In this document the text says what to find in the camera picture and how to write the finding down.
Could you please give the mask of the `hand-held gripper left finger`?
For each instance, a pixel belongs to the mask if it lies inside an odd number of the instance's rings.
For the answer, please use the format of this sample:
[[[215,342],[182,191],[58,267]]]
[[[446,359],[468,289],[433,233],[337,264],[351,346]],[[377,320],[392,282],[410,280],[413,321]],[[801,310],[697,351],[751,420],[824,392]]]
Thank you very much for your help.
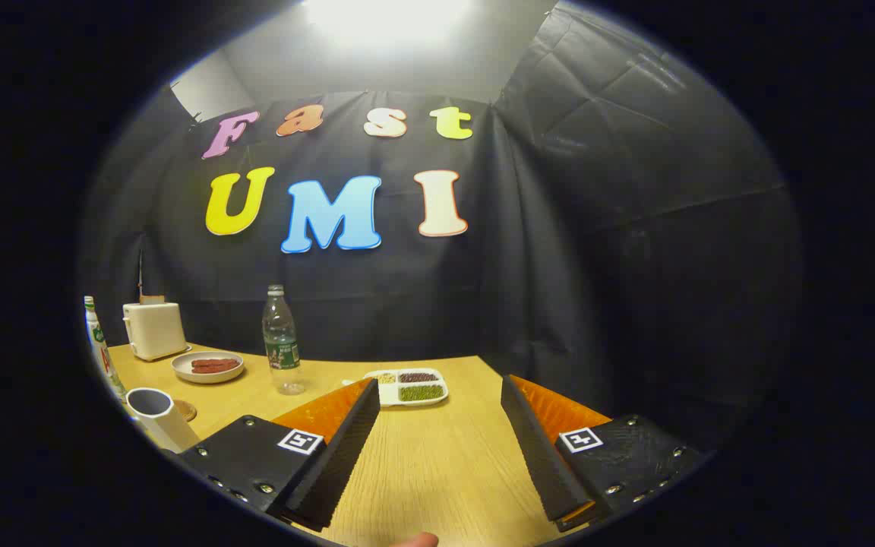
[[[240,416],[175,460],[240,505],[320,532],[379,411],[377,381],[363,378],[275,419]]]

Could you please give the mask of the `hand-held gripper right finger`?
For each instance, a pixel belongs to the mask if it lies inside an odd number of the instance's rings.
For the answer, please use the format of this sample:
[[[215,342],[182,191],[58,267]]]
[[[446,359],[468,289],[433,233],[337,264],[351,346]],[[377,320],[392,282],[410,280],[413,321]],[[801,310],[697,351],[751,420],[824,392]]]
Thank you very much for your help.
[[[608,418],[525,378],[503,377],[501,408],[546,519],[562,533],[624,518],[704,463],[702,451],[645,416]]]

